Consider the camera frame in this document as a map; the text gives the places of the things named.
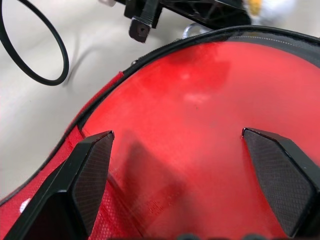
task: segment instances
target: red nylon surface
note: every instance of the red nylon surface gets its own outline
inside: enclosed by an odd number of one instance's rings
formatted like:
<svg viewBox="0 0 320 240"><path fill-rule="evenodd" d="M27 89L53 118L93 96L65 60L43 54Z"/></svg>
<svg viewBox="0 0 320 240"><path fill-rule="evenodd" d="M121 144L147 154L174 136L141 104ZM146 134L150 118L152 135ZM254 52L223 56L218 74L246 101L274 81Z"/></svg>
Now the red nylon surface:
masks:
<svg viewBox="0 0 320 240"><path fill-rule="evenodd" d="M115 132L109 185L143 236L284 237L241 131L290 138L320 165L319 76L316 66L268 46L200 44L131 76L82 131Z"/></svg>

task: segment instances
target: black trim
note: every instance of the black trim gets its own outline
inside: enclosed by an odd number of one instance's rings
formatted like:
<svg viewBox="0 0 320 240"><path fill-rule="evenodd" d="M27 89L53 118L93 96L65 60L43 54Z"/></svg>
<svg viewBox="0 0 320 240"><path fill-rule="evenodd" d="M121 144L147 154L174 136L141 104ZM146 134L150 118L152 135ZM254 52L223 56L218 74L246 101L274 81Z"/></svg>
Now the black trim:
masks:
<svg viewBox="0 0 320 240"><path fill-rule="evenodd" d="M303 33L294 32L290 30L284 30L280 28L273 28L267 26L256 26L256 25L248 25L248 26L233 26L228 28L223 28L215 31L210 31L205 34L192 36L186 39L181 39L178 41L174 41L168 45L160 47L147 55L141 57L134 65L123 71L124 76L120 78L114 85L112 85L108 90L106 90L103 94L101 94L93 103L91 103L83 112L81 112L78 117L69 125L62 138L55 146L53 151L44 161L44 163L37 169L37 171L29 177L22 185L20 185L16 190L6 196L4 199L0 201L0 206L9 201L14 195L16 195L21 189L23 189L38 173L47 165L47 163L54 157L57 151L60 149L62 144L65 142L65 139L68 137L72 129L77 126L77 124L83 119L87 117L87 113L95 109L97 103L103 101L114 89L116 89L121 83L123 83L128 77L137 72L139 69L143 68L147 64L165 56L177 50L190 47L193 45L197 45L200 43L212 42L212 41L223 41L228 39L230 36L239 36L243 32L263 32L267 34L279 34L279 35L287 35L293 37L294 39L299 39L301 41L310 42L312 44L316 44L320 47L320 39L317 37L309 36Z"/></svg>

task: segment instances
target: red mesh fabric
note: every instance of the red mesh fabric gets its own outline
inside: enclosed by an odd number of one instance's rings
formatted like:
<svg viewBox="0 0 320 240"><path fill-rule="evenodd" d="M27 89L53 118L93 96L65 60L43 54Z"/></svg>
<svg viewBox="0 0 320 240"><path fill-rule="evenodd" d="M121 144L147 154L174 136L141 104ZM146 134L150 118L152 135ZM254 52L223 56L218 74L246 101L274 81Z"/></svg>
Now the red mesh fabric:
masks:
<svg viewBox="0 0 320 240"><path fill-rule="evenodd" d="M141 235L115 190L107 182L89 240L105 240L111 237L127 238L141 237Z"/></svg>

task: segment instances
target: white surface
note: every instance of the white surface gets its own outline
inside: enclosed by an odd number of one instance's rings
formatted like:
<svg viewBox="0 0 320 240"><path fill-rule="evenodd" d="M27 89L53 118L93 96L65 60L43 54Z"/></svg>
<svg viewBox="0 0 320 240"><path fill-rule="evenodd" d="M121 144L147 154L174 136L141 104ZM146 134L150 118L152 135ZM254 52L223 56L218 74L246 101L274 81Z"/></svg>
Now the white surface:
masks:
<svg viewBox="0 0 320 240"><path fill-rule="evenodd" d="M319 0L298 0L285 28L320 36ZM0 198L22 184L46 159L80 108L118 71L160 46L182 37L191 23L166 9L146 44L130 39L124 6L98 0L32 0L52 22L67 48L68 84L41 85L26 76L0 45ZM26 7L3 0L4 23L18 53L38 74L62 71L58 45Z"/></svg>

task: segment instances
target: black carbon fiber piece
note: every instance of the black carbon fiber piece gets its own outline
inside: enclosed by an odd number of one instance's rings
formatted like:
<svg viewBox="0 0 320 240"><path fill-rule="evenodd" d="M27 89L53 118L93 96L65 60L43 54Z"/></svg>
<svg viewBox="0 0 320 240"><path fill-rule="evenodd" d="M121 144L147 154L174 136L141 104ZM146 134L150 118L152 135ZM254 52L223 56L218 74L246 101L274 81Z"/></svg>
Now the black carbon fiber piece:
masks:
<svg viewBox="0 0 320 240"><path fill-rule="evenodd" d="M290 143L291 150L298 146L277 134L250 128L243 131L243 137L261 189L284 232L293 237L319 202L319 189L278 140Z"/></svg>
<svg viewBox="0 0 320 240"><path fill-rule="evenodd" d="M105 191L113 140L113 133L110 132L95 143L74 182L72 197L88 236L94 227Z"/></svg>
<svg viewBox="0 0 320 240"><path fill-rule="evenodd" d="M112 131L78 142L43 182L4 239L86 240L107 183Z"/></svg>

